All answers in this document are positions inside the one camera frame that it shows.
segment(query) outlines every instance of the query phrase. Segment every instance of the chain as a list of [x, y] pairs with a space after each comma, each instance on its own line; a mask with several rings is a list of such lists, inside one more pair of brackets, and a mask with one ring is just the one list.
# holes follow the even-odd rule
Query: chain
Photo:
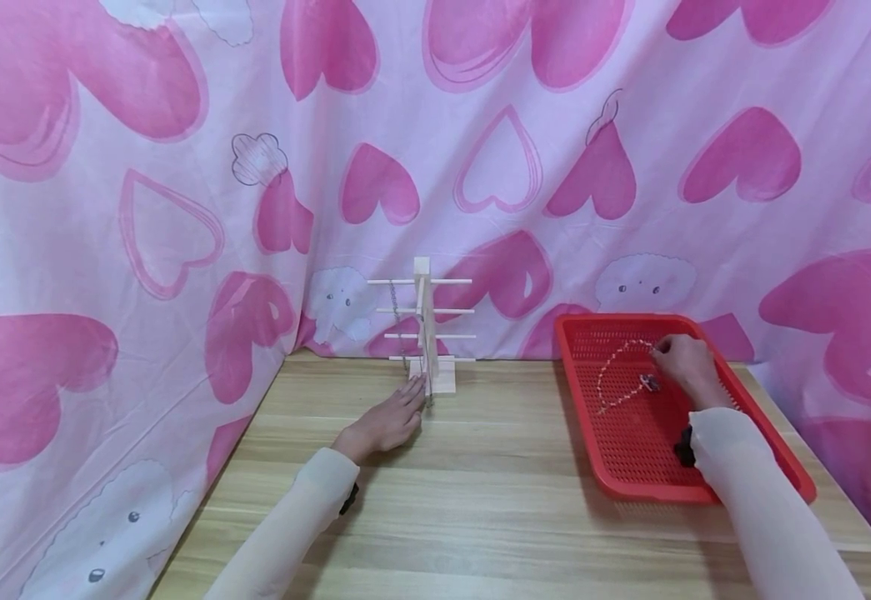
[[635, 398], [635, 394], [641, 392], [643, 388], [648, 389], [650, 392], [658, 391], [658, 382], [656, 381], [655, 376], [652, 374], [644, 374], [639, 375], [638, 387], [636, 387], [631, 392], [625, 393], [624, 396], [618, 397], [612, 400], [612, 402], [608, 403], [606, 403], [605, 399], [602, 398], [602, 378], [604, 377], [605, 372], [608, 371], [609, 365], [612, 364], [612, 361], [616, 359], [620, 353], [624, 353], [625, 350], [632, 345], [644, 346], [649, 349], [655, 348], [653, 343], [649, 343], [644, 340], [629, 340], [628, 342], [625, 342], [623, 346], [617, 349], [616, 352], [613, 352], [612, 355], [609, 356], [609, 359], [605, 361], [605, 365], [602, 367], [602, 370], [598, 372], [598, 379], [595, 380], [595, 393], [598, 394], [598, 402], [601, 406], [601, 408], [598, 410], [599, 415], [604, 415], [605, 411], [612, 408], [613, 406], [618, 406], [619, 404], [626, 402], [626, 400]]
[[405, 380], [409, 379], [408, 356], [405, 355], [405, 339], [402, 337], [402, 317], [398, 315], [398, 298], [395, 295], [395, 283], [389, 279], [388, 290], [392, 294], [392, 315], [395, 315], [395, 330], [398, 333], [398, 352], [402, 355], [402, 366], [405, 368]]

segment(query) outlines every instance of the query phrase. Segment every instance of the person's left hand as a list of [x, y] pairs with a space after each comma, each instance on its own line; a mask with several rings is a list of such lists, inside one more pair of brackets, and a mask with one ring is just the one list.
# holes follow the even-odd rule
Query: person's left hand
[[372, 406], [335, 438], [332, 449], [359, 465], [372, 453], [398, 448], [422, 424], [424, 375], [412, 378], [388, 399]]

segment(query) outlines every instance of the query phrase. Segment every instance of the wooden base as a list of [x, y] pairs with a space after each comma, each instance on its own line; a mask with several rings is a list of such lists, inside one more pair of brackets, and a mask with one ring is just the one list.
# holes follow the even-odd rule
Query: wooden base
[[[438, 361], [438, 375], [428, 382], [428, 393], [455, 393], [455, 361], [454, 356], [440, 356]], [[422, 361], [413, 360], [408, 365], [408, 375], [411, 378], [422, 373]]]

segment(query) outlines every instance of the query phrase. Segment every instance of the hand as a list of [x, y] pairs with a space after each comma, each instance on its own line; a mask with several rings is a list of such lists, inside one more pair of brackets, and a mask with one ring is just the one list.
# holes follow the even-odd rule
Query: hand
[[420, 375], [343, 429], [335, 438], [332, 449], [359, 465], [373, 453], [398, 448], [408, 442], [422, 424], [424, 403], [425, 377]]
[[690, 335], [668, 335], [652, 349], [658, 370], [673, 379], [692, 398], [696, 411], [717, 406], [732, 407], [715, 371], [708, 344]]

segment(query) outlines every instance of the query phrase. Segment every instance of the black wristband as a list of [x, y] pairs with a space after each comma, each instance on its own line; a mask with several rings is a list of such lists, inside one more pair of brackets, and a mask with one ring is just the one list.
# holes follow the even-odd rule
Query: black wristband
[[358, 495], [358, 484], [354, 484], [352, 486], [352, 493], [348, 494], [348, 500], [345, 501], [345, 504], [342, 505], [342, 510], [338, 512], [338, 516], [341, 517], [343, 514], [347, 513], [349, 508], [355, 503], [355, 497]]
[[682, 437], [675, 443], [673, 447], [675, 456], [678, 457], [678, 462], [682, 463], [682, 467], [691, 468], [695, 466], [695, 453], [692, 449], [692, 425], [688, 425], [682, 430]]

